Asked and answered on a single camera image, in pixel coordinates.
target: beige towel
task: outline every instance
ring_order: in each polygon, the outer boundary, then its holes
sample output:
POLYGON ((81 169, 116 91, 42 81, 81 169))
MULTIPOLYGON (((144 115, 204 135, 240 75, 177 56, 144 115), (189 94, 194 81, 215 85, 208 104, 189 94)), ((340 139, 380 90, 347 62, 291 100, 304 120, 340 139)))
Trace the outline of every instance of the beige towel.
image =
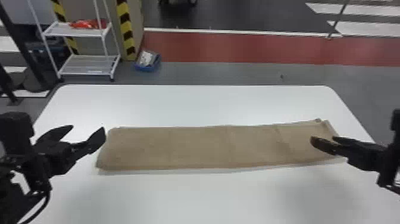
POLYGON ((328 121, 260 126, 120 127, 108 132, 103 170, 238 168, 305 164, 332 156, 311 136, 337 135, 328 121))

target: shelf rack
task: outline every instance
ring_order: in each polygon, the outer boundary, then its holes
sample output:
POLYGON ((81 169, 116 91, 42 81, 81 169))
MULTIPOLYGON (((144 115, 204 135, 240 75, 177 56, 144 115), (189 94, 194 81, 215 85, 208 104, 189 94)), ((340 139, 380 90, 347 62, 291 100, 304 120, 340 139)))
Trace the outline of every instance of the shelf rack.
MULTIPOLYGON (((113 24, 111 23, 110 12, 108 11, 106 0, 102 0, 107 14, 107 27, 104 29, 76 29, 69 26, 68 23, 62 23, 57 20, 57 16, 53 13, 54 22, 45 30, 42 30, 40 26, 36 11, 33 8, 31 0, 27 0, 29 8, 32 12, 33 18, 36 22, 37 29, 40 32, 40 36, 45 44, 46 51, 49 55, 52 66, 59 79, 62 79, 62 75, 65 74, 83 74, 83 75, 95 75, 95 76, 110 76, 110 81, 114 81, 114 72, 117 67, 121 53, 118 47, 117 36, 113 29, 113 24), (115 47, 117 49, 117 55, 108 55, 107 46, 105 44, 105 38, 107 34, 112 31, 114 37, 115 47), (64 62, 64 65, 58 69, 53 56, 50 52, 50 48, 47 43, 47 37, 59 36, 63 37, 64 41, 67 42, 66 37, 74 38, 100 38, 102 41, 102 47, 104 50, 104 55, 76 55, 73 53, 72 49, 68 46, 71 55, 64 62)), ((99 9, 97 5, 97 0, 93 0, 93 5, 96 11, 96 19, 98 26, 101 27, 101 21, 99 16, 99 9)))

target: floor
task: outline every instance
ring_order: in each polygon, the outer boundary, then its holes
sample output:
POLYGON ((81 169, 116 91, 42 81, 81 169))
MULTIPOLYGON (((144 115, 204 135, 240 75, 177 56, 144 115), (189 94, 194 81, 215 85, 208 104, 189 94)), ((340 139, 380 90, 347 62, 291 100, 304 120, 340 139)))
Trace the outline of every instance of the floor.
MULTIPOLYGON (((344 37, 328 41, 341 2, 199 0, 188 8, 143 1, 149 28, 142 46, 160 52, 163 63, 140 73, 123 62, 113 84, 327 85, 376 142, 388 144, 391 112, 400 108, 400 0, 352 0, 334 30, 344 37)), ((111 84, 107 77, 66 77, 71 83, 111 84)), ((50 98, 26 98, 18 107, 0 98, 0 113, 24 111, 36 120, 50 98)))

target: hazard stripe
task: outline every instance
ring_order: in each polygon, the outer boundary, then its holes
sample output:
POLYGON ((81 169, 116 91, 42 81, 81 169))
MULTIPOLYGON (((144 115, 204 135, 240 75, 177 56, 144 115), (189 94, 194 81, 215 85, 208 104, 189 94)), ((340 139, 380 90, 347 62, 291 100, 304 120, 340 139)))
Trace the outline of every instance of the hazard stripe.
POLYGON ((121 35, 123 37, 123 45, 128 60, 136 59, 136 46, 133 39, 132 24, 130 22, 129 7, 126 0, 117 1, 117 15, 120 21, 121 35))
MULTIPOLYGON (((63 6, 60 4, 59 0, 51 0, 53 3, 53 10, 55 15, 57 16, 58 21, 62 23, 66 23, 67 19, 65 18, 65 11, 63 6)), ((78 44, 75 39, 71 37, 67 37, 67 45, 71 48, 74 54, 79 54, 78 44)))

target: tabletop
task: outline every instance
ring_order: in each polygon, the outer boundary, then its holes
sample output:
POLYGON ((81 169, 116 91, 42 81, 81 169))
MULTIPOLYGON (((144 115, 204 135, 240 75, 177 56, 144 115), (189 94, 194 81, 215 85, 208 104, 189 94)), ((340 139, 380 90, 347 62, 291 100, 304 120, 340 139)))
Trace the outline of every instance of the tabletop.
MULTIPOLYGON (((267 125, 327 119, 341 136, 373 140, 326 86, 66 85, 34 128, 74 125, 65 141, 103 126, 267 125)), ((254 170, 104 173, 88 155, 51 179, 33 223, 400 223, 397 195, 346 163, 254 170)))

